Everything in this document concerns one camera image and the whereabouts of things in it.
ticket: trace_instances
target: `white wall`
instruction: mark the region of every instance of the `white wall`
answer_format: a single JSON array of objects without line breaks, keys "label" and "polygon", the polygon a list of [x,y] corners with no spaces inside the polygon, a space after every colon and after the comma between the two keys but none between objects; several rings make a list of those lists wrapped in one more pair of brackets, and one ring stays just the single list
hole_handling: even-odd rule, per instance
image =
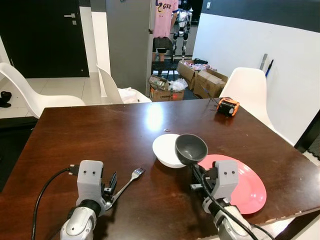
[{"label": "white wall", "polygon": [[[94,41],[96,49],[96,58],[100,68],[106,70],[111,75],[109,40],[106,12],[92,12],[92,23],[94,32]],[[99,74],[101,97],[106,97],[106,91],[102,77]]]},{"label": "white wall", "polygon": [[267,77],[272,124],[296,143],[320,108],[320,33],[202,13],[193,58],[224,75],[237,67],[259,68],[274,59]]},{"label": "white wall", "polygon": [[[4,43],[2,42],[2,39],[1,39],[1,36],[0,36],[0,63],[7,63],[9,64],[9,58],[8,58],[8,55],[7,55],[7,52],[6,52],[6,49],[5,49],[5,46],[4,46]],[[1,73],[0,73],[0,81],[4,78],[5,76],[3,76]]]},{"label": "white wall", "polygon": [[85,46],[86,59],[88,62],[89,73],[97,73],[97,53],[92,22],[91,7],[81,6],[80,16],[82,23],[83,39]]}]

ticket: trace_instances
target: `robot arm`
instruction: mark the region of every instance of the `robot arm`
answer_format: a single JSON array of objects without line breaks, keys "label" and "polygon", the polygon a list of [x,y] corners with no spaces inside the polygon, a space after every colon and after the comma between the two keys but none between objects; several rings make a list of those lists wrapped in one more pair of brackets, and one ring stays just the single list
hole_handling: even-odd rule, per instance
[{"label": "robot arm", "polygon": [[221,240],[252,240],[252,237],[225,213],[229,212],[251,230],[250,224],[242,217],[238,208],[230,204],[231,194],[239,182],[237,163],[234,160],[217,161],[209,171],[199,165],[194,165],[192,173],[198,184],[192,184],[191,189],[203,189],[202,175],[205,174],[205,184],[209,188],[210,195],[225,210],[222,211],[208,196],[202,203],[204,211],[213,215],[213,223],[218,229],[219,238]]},{"label": "robot arm", "polygon": [[80,163],[77,207],[61,228],[61,240],[94,239],[93,230],[97,224],[97,217],[112,207],[112,195],[117,185],[116,173],[113,174],[109,187],[102,184],[103,168],[104,164],[101,161],[83,160]]}]

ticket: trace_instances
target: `white floor tile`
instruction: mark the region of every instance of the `white floor tile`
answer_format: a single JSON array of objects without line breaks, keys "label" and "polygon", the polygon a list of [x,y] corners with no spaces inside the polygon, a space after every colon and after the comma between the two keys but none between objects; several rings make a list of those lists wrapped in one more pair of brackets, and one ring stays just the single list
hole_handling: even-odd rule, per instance
[{"label": "white floor tile", "polygon": [[42,87],[39,87],[39,88],[38,88],[38,87],[33,87],[32,89],[33,89],[36,93],[40,94],[43,88],[42,88]]},{"label": "white floor tile", "polygon": [[113,103],[108,99],[107,96],[104,96],[101,98],[101,104],[102,105],[112,105]]},{"label": "white floor tile", "polygon": [[320,220],[318,220],[307,226],[306,229],[302,230],[292,240],[320,240]]},{"label": "white floor tile", "polygon": [[[163,71],[161,72],[161,74],[167,74],[167,73],[168,73],[167,70],[163,70]],[[152,74],[157,75],[157,74],[158,74],[158,71],[157,71],[157,70],[153,70]],[[173,72],[173,71],[171,70],[171,71],[169,72],[169,75],[173,75],[173,74],[176,75],[176,76],[178,76],[179,73],[178,73],[177,71],[174,71],[174,72]]]},{"label": "white floor tile", "polygon": [[49,78],[44,88],[73,88],[75,86],[84,86],[85,77],[67,77],[67,78]]},{"label": "white floor tile", "polygon": [[27,82],[33,89],[43,89],[49,78],[28,78]]},{"label": "white floor tile", "polygon": [[90,80],[88,80],[88,81],[85,81],[84,82],[84,87],[86,87],[86,88],[100,88],[100,82],[99,82],[99,80],[98,81],[96,81],[96,80],[93,80],[93,81],[90,81]]},{"label": "white floor tile", "polygon": [[9,80],[8,80],[6,77],[2,78],[2,79],[0,80],[0,89],[4,88],[5,85],[7,85],[8,83],[9,83]]},{"label": "white floor tile", "polygon": [[27,113],[28,109],[26,107],[0,107],[0,119],[25,117]]},{"label": "white floor tile", "polygon": [[101,104],[100,85],[85,84],[82,100],[86,105]]},{"label": "white floor tile", "polygon": [[33,115],[28,111],[28,113],[25,116],[26,117],[32,117]]},{"label": "white floor tile", "polygon": [[[37,93],[40,93],[42,88],[35,88],[33,90],[35,90]],[[4,91],[10,92],[12,94],[12,97],[11,97],[10,101],[8,102],[11,104],[12,108],[25,108],[26,107],[25,99],[18,89],[16,89],[16,88],[4,89]]]},{"label": "white floor tile", "polygon": [[70,95],[82,98],[84,83],[73,84],[72,87],[44,87],[41,91],[42,95]]},{"label": "white floor tile", "polygon": [[5,77],[4,83],[0,85],[1,91],[4,91],[5,89],[13,89],[13,88],[16,88],[15,85],[11,81],[7,80],[7,78]]},{"label": "white floor tile", "polygon": [[90,77],[85,78],[84,84],[100,85],[99,74],[97,72],[90,72]]}]

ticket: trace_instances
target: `black door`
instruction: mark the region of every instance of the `black door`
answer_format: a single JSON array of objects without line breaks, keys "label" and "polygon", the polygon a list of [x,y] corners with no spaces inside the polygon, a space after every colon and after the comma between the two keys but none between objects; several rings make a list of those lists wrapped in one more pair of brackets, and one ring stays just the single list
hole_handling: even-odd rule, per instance
[{"label": "black door", "polygon": [[26,78],[89,76],[78,0],[0,0],[0,35]]}]

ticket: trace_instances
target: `door handle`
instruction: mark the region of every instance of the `door handle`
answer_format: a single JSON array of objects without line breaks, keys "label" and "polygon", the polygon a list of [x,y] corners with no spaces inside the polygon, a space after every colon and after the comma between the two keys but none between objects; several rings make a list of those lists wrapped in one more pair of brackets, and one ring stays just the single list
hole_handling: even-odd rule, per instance
[{"label": "door handle", "polygon": [[63,15],[65,18],[76,18],[76,14],[75,13],[71,13],[70,15]]}]

